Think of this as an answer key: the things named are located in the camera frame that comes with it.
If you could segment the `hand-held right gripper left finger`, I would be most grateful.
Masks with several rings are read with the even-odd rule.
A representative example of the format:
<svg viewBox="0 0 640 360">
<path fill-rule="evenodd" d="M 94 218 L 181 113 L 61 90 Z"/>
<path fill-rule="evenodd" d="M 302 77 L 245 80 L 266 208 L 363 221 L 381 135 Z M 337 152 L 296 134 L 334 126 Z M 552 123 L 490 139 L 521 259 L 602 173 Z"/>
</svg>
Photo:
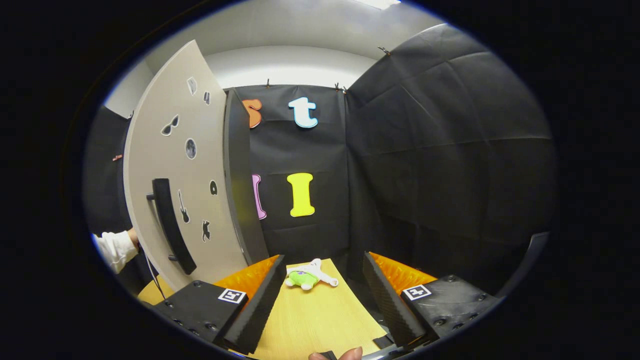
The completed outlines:
<svg viewBox="0 0 640 360">
<path fill-rule="evenodd" d="M 274 255 L 210 284 L 194 280 L 150 310 L 184 332 L 240 354 L 253 354 L 286 277 Z"/>
</svg>

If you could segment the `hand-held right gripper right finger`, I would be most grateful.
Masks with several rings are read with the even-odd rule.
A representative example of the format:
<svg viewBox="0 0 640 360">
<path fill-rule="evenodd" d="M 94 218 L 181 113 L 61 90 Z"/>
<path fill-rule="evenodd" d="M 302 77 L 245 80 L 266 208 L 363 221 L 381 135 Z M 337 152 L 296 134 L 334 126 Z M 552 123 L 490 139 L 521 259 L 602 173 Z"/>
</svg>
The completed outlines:
<svg viewBox="0 0 640 360">
<path fill-rule="evenodd" d="M 362 272 L 394 344 L 413 350 L 475 324 L 499 298 L 457 275 L 435 278 L 367 251 Z"/>
</svg>

